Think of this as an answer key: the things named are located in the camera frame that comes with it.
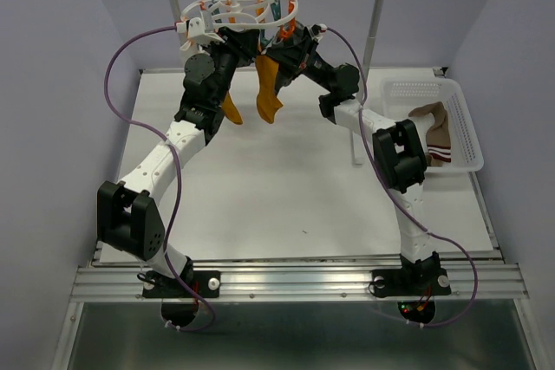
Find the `white clip hanger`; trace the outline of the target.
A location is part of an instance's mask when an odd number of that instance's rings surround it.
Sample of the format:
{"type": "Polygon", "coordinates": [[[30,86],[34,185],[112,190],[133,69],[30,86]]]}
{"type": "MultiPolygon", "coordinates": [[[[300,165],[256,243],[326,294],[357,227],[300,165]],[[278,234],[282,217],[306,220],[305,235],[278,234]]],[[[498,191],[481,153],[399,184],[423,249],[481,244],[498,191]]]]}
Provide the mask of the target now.
{"type": "Polygon", "coordinates": [[[180,14],[185,21],[205,11],[212,16],[216,31],[228,27],[236,31],[259,29],[276,31],[276,37],[289,38],[300,24],[297,22],[298,0],[197,0],[180,14]]]}

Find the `mustard yellow sock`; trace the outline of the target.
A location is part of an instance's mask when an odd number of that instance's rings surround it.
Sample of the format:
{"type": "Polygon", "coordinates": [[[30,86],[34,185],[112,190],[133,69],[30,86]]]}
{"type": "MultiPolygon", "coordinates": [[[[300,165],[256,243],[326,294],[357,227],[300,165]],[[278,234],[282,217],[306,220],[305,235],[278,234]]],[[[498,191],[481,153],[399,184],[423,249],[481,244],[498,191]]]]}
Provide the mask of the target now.
{"type": "Polygon", "coordinates": [[[255,67],[259,85],[256,99],[258,114],[265,122],[273,124],[276,113],[283,106],[275,90],[279,64],[267,55],[259,55],[255,67]]]}
{"type": "Polygon", "coordinates": [[[230,92],[227,91],[224,101],[222,103],[222,109],[224,111],[225,117],[235,125],[242,125],[243,120],[240,112],[232,101],[230,92]]]}

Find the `brown beige sock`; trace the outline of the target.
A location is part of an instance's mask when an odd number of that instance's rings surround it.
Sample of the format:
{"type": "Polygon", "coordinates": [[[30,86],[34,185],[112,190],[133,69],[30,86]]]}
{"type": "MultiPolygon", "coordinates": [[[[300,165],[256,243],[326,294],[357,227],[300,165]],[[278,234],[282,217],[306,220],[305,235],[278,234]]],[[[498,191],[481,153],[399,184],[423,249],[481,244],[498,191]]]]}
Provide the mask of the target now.
{"type": "Polygon", "coordinates": [[[434,121],[426,132],[426,159],[428,166],[441,167],[452,161],[449,118],[443,103],[437,101],[417,107],[408,113],[409,118],[423,118],[429,115],[434,121]]]}

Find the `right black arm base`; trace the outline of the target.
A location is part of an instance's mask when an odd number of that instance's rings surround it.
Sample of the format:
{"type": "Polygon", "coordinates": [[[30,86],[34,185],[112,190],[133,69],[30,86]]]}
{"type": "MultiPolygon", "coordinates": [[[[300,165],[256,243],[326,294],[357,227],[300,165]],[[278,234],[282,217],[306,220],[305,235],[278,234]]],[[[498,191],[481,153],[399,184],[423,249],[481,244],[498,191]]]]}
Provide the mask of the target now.
{"type": "Polygon", "coordinates": [[[372,269],[370,292],[378,298],[419,297],[427,295],[451,295],[449,284],[441,286],[439,279],[447,272],[439,267],[424,268],[420,265],[403,265],[398,269],[372,269]]]}

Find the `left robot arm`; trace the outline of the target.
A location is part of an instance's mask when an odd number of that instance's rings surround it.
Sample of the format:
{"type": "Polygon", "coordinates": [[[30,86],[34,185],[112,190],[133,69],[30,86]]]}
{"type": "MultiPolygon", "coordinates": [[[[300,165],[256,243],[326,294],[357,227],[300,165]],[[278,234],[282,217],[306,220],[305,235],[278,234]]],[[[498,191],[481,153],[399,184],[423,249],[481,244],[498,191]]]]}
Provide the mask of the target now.
{"type": "Polygon", "coordinates": [[[147,263],[173,295],[192,288],[193,264],[170,246],[172,226],[163,223],[158,203],[171,183],[182,183],[182,167],[212,140],[224,119],[241,123],[229,94],[231,81],[258,53],[256,29],[223,28],[217,34],[219,41],[186,59],[178,112],[166,133],[149,129],[159,143],[123,179],[106,181],[97,192],[98,238],[147,263]]]}

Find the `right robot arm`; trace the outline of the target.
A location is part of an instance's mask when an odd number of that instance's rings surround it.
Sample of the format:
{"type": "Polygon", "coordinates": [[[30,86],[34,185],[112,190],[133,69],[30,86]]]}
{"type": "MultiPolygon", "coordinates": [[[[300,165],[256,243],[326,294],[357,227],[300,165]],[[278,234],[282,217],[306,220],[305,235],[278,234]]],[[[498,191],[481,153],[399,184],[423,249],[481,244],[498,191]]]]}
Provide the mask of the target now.
{"type": "Polygon", "coordinates": [[[428,168],[412,120],[394,121],[367,109],[356,94],[368,95],[360,63],[333,67],[318,53],[322,25],[297,29],[273,42],[264,54],[278,64],[272,93],[304,75],[326,90],[319,98],[322,116],[360,135],[375,174],[395,206],[401,238],[398,269],[375,269],[371,291],[377,297],[448,295],[447,272],[423,225],[422,185],[428,168]]]}

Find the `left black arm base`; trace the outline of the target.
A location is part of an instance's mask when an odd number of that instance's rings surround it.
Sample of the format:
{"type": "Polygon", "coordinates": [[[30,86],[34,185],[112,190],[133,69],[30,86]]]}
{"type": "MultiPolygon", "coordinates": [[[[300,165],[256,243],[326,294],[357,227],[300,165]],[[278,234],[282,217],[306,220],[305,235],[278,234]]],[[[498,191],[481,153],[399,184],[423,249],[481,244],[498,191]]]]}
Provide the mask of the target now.
{"type": "MultiPolygon", "coordinates": [[[[140,272],[137,278],[143,284],[142,296],[147,299],[178,299],[193,296],[175,279],[163,276],[153,270],[140,272]]],[[[219,297],[221,273],[217,270],[199,270],[187,286],[205,299],[219,297]]]]}

